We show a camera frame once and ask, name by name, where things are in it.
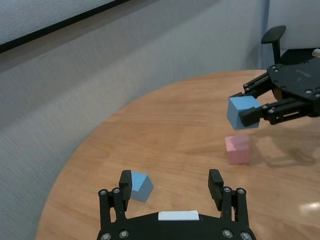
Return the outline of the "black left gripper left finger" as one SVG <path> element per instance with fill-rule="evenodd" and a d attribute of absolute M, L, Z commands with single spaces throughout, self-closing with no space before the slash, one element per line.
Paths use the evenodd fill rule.
<path fill-rule="evenodd" d="M 122 223 L 126 218 L 126 211 L 132 192 L 132 172 L 123 170 L 119 179 L 118 187 L 111 191 L 101 189 L 99 196 L 99 213 L 101 229 L 109 229 L 112 225 L 110 209 L 114 208 L 115 222 Z"/>

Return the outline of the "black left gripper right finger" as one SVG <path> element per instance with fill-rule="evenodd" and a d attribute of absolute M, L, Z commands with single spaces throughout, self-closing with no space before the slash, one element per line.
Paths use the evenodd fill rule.
<path fill-rule="evenodd" d="M 234 221 L 249 225 L 247 192 L 245 189 L 232 190 L 229 186 L 224 186 L 222 176 L 217 169 L 209 170 L 208 189 L 222 220 L 231 222 L 233 209 Z"/>

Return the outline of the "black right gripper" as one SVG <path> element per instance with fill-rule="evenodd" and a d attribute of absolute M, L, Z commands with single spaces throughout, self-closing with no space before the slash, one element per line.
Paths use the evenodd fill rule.
<path fill-rule="evenodd" d="M 320 59 L 312 58 L 295 65 L 275 64 L 267 72 L 243 85 L 244 93 L 229 98 L 259 96 L 272 91 L 277 100 L 239 113 L 241 123 L 248 127 L 268 121 L 271 125 L 320 115 Z"/>

